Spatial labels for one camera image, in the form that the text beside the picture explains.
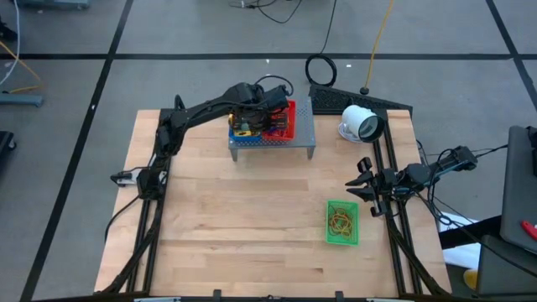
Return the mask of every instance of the green tray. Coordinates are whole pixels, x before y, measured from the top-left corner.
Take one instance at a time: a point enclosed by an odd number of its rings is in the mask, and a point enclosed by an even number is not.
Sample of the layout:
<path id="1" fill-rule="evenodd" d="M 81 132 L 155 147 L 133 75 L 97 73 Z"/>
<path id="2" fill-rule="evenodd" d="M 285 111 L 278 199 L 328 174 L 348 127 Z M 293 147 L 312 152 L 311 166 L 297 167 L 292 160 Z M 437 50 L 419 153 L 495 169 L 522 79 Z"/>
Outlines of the green tray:
<path id="1" fill-rule="evenodd" d="M 331 234 L 328 217 L 334 214 L 334 209 L 343 209 L 347 214 L 352 215 L 352 232 L 349 238 L 341 235 Z M 326 242 L 330 244 L 340 244 L 348 246 L 358 245 L 358 204 L 343 200 L 329 200 L 326 203 Z"/>

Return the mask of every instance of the yellow cable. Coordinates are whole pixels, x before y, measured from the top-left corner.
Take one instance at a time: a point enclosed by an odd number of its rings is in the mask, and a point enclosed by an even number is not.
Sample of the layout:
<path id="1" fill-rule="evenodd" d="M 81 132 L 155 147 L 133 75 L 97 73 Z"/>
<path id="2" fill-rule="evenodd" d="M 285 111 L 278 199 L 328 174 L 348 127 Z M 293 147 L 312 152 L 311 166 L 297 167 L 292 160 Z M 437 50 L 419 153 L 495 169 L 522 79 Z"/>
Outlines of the yellow cable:
<path id="1" fill-rule="evenodd" d="M 0 41 L 0 46 L 2 46 L 15 59 L 15 62 L 18 62 L 20 65 L 24 66 L 24 68 L 26 68 L 26 70 L 29 71 L 37 79 L 37 81 L 39 81 L 39 85 L 37 85 L 37 86 L 28 86 L 28 87 L 23 87 L 23 88 L 17 88 L 17 89 L 11 90 L 9 93 L 17 93 L 17 92 L 21 92 L 21 91 L 31 91 L 33 89 L 37 89 L 37 88 L 40 88 L 41 86 L 43 86 L 43 81 L 41 80 L 39 75 L 37 75 L 37 73 L 35 73 L 35 71 L 33 71 L 31 68 L 29 68 L 26 65 L 26 63 L 24 63 L 21 59 L 19 59 L 9 49 L 9 47 L 7 47 L 2 41 Z"/>
<path id="2" fill-rule="evenodd" d="M 388 20 L 389 14 L 392 12 L 393 6 L 394 6 L 394 0 L 389 0 L 388 11 L 386 11 L 386 15 L 384 16 L 383 23 L 380 26 L 380 30 L 378 31 L 377 40 L 375 40 L 375 45 L 373 46 L 373 51 L 371 52 L 371 59 L 369 60 L 368 77 L 366 78 L 366 85 L 364 86 L 365 88 L 368 88 L 369 79 L 371 79 L 371 71 L 373 70 L 373 61 L 375 60 L 375 52 L 377 51 L 378 41 L 380 41 L 380 36 L 383 34 L 383 30 L 386 27 L 386 21 Z"/>

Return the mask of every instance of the gray wire rack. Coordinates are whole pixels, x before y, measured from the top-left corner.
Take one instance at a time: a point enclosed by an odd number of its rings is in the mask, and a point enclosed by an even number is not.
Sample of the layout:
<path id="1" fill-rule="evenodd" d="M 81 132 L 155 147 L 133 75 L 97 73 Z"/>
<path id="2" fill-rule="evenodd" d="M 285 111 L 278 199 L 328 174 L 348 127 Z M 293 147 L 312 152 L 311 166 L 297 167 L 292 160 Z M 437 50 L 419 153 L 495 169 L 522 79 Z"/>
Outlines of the gray wire rack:
<path id="1" fill-rule="evenodd" d="M 259 142 L 238 142 L 229 138 L 229 151 L 233 161 L 238 160 L 238 150 L 244 148 L 306 148 L 308 159 L 313 158 L 315 150 L 315 126 L 311 99 L 296 101 L 295 139 L 291 141 L 274 141 L 262 139 Z"/>

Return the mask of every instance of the wooden table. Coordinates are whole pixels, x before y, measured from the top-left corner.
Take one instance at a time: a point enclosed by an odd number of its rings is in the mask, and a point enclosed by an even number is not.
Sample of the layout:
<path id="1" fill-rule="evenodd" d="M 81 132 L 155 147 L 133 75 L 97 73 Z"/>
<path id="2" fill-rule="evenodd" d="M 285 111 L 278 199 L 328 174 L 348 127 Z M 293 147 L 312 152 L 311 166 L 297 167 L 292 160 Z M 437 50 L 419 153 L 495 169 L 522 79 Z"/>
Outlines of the wooden table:
<path id="1" fill-rule="evenodd" d="M 388 112 L 399 167 L 419 162 L 406 111 Z M 125 169 L 144 166 L 152 152 L 159 111 L 140 111 Z M 315 156 L 301 149 L 243 150 L 233 162 L 226 118 L 188 131 L 173 158 L 151 295 L 396 297 L 394 269 L 383 218 L 371 203 L 345 191 L 357 161 L 373 160 L 372 144 L 355 144 L 337 132 L 337 116 L 315 116 Z M 388 163 L 381 138 L 384 163 Z M 137 194 L 121 188 L 115 211 Z M 359 204 L 358 247 L 325 243 L 329 199 Z M 132 254 L 142 202 L 112 225 L 96 290 L 106 287 Z M 419 200 L 407 205 L 414 248 L 430 274 L 451 291 L 435 221 Z M 402 253 L 407 291 L 412 290 Z M 137 288 L 145 260 L 140 264 Z"/>

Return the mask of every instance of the red basket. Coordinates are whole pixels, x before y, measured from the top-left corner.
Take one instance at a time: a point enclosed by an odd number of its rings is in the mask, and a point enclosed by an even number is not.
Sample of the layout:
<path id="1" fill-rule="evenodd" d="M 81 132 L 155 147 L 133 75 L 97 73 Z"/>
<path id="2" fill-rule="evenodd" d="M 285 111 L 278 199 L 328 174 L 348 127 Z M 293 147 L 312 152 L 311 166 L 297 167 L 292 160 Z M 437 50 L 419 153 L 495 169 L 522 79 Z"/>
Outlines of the red basket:
<path id="1" fill-rule="evenodd" d="M 295 120 L 296 120 L 296 103 L 295 101 L 288 100 L 289 108 L 285 108 L 284 112 L 287 113 L 288 122 L 287 129 L 275 130 L 271 133 L 263 132 L 263 138 L 267 140 L 278 141 L 291 141 L 295 138 Z"/>

